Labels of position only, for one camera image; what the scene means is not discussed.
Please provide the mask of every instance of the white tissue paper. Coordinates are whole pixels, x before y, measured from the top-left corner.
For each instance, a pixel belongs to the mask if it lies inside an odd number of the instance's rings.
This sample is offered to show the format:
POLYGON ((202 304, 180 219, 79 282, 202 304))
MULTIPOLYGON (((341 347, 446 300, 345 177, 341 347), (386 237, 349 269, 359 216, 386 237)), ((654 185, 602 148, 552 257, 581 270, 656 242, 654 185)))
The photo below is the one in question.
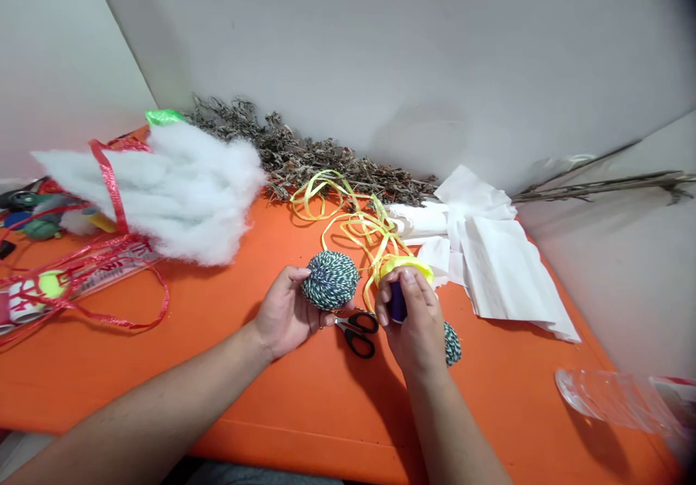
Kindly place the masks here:
POLYGON ((418 258, 433 268, 434 285, 449 280, 464 286, 481 318, 527 320, 558 339, 580 342, 539 250, 515 220, 510 197, 464 166, 435 195, 444 204, 386 208, 390 218, 404 220, 405 243, 422 244, 418 258))
MULTIPOLYGON (((247 211, 265 182, 256 149, 217 140, 188 123, 150 127, 152 153, 104 151, 131 231, 152 237, 165 257, 226 265, 247 231, 247 211)), ((34 152, 58 184, 115 220, 91 153, 34 152)))

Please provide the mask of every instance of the hand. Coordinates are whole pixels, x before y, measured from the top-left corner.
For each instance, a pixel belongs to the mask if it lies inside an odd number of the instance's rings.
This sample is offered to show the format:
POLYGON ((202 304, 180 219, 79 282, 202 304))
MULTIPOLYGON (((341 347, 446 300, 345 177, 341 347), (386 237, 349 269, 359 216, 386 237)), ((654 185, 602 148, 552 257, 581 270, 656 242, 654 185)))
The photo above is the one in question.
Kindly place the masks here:
MULTIPOLYGON (((320 325, 334 324, 333 313, 320 313, 302 294, 302 281, 311 273, 307 268, 284 267, 261 303, 253 324, 272 360, 296 349, 316 333, 320 325)), ((351 299, 345 307, 351 310, 355 303, 351 299)))
POLYGON ((447 374, 442 309, 423 274, 416 268, 400 267, 379 283, 377 319, 386 331, 389 347, 407 382, 447 374), (386 303, 392 298, 391 282, 401 281, 408 315, 402 325, 391 321, 386 303))

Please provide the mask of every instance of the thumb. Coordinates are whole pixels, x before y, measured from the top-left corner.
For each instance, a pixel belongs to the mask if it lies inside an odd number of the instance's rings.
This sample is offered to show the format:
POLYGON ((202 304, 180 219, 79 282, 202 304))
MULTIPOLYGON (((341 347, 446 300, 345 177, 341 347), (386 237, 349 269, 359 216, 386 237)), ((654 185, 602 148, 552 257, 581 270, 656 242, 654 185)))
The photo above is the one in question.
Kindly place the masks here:
POLYGON ((299 283, 312 274, 311 269, 298 268, 297 266, 288 265, 275 277, 275 280, 270 285, 271 291, 289 291, 299 286, 299 283))
POLYGON ((423 297, 421 286, 416 280, 417 276, 422 276, 420 272, 416 273, 413 268, 405 268, 400 273, 401 291, 404 294, 408 316, 406 320, 419 320, 419 317, 428 315, 428 306, 423 297))

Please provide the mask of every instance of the dried plant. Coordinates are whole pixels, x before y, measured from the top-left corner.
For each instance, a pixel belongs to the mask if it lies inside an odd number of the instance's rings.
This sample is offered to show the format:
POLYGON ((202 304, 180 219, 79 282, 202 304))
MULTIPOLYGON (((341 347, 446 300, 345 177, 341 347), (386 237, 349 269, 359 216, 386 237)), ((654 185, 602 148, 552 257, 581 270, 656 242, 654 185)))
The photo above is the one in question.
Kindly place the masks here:
MULTIPOLYGON (((412 178, 409 172, 401 168, 380 165, 367 157, 356 159, 350 148, 336 145, 331 138, 316 142, 311 138, 297 138, 292 130, 283 124, 281 115, 277 112, 266 115, 266 124, 260 125, 256 106, 250 101, 234 99, 227 104, 215 97, 211 97, 208 101, 196 95, 193 98, 194 111, 185 114, 191 124, 222 141, 229 142, 236 138, 245 138, 256 146, 268 174, 266 189, 271 200, 278 199, 283 202, 289 200, 292 191, 321 170, 340 172, 356 192, 374 193, 384 204, 401 202, 421 206, 423 200, 435 192, 437 182, 435 176, 420 181, 412 178)), ((593 194, 650 187, 659 187, 669 192, 670 204, 676 204, 684 198, 692 199, 693 195, 680 186, 696 182, 696 175, 687 175, 682 171, 663 171, 560 188, 539 189, 569 173, 619 154, 641 140, 633 141, 596 159, 576 165, 568 172, 554 175, 542 183, 533 184, 519 194, 513 195, 511 197, 513 204, 567 199, 591 202, 588 196, 593 194)))
POLYGON ((606 193, 608 191, 621 191, 638 188, 662 188, 671 195, 671 201, 668 206, 677 204, 683 199, 693 199, 694 196, 683 188, 680 188, 680 186, 682 184, 696 182, 696 175, 688 175, 680 170, 645 173, 644 175, 633 175, 631 177, 608 179, 606 181, 572 184, 570 186, 560 186, 557 188, 539 190, 540 187, 548 184, 551 181, 556 181, 557 179, 561 179, 572 172, 586 168, 587 166, 596 164, 597 162, 601 162, 609 157, 624 152, 628 148, 631 148, 640 142, 642 142, 642 139, 632 141, 624 146, 612 150, 611 152, 605 153, 596 159, 577 164, 567 172, 558 173, 557 175, 554 175, 541 183, 532 184, 528 188, 522 190, 520 193, 511 197, 513 204, 542 200, 552 201, 567 199, 580 199, 585 202, 592 202, 592 200, 588 198, 590 195, 606 193))
POLYGON ((356 192, 374 193, 384 204, 420 206, 435 191, 434 176, 420 181, 401 168, 380 165, 367 157, 356 159, 350 148, 337 146, 331 138, 297 138, 277 112, 266 115, 266 125, 260 125, 256 106, 250 101, 234 99, 227 104, 215 97, 208 101, 193 98, 194 111, 185 114, 191 124, 222 141, 245 138, 256 146, 268 174, 266 188, 271 200, 289 200, 292 191, 321 170, 340 172, 356 192))

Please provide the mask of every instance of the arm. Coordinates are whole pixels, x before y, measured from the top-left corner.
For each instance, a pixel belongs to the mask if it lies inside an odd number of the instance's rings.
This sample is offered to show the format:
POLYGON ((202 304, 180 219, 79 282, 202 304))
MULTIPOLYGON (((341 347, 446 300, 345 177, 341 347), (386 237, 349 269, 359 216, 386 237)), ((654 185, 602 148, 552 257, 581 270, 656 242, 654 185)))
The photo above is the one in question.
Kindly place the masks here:
POLYGON ((397 268, 384 277, 377 316, 406 379, 430 482, 511 484, 447 370, 442 310, 423 275, 397 268), (389 283, 397 279, 408 308, 401 326, 391 323, 385 307, 392 296, 389 283))
POLYGON ((98 410, 6 483, 159 483, 274 359, 328 324, 298 291, 309 274, 284 268, 252 322, 98 410))

